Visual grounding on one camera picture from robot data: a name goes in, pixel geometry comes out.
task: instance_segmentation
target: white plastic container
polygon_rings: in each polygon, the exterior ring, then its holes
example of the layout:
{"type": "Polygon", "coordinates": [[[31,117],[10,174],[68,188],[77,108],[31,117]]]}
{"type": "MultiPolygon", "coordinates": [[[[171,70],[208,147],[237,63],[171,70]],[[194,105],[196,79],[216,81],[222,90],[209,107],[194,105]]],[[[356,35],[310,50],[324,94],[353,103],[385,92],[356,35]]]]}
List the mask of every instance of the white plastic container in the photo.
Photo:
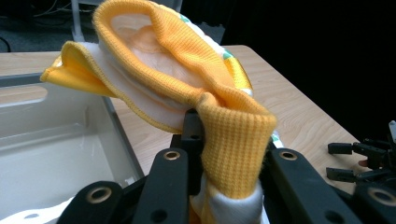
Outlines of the white plastic container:
{"type": "Polygon", "coordinates": [[[124,188],[143,177],[109,98],[38,78],[0,77],[2,224],[17,214],[36,223],[43,214],[22,211],[59,205],[96,181],[124,188]]]}

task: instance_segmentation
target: yellow sock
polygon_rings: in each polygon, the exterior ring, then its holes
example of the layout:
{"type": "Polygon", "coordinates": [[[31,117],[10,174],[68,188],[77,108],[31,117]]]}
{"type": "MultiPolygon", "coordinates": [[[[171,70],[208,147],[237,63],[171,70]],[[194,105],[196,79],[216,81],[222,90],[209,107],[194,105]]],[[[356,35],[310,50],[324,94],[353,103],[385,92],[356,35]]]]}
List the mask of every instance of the yellow sock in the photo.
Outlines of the yellow sock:
{"type": "MultiPolygon", "coordinates": [[[[105,1],[93,24],[100,43],[65,43],[42,81],[118,97],[171,133],[180,133],[184,112],[196,108],[209,186],[229,198],[249,196],[276,117],[247,94],[250,82],[231,52],[174,10],[146,0],[105,1]]],[[[201,219],[216,222],[204,208],[201,219]]]]}

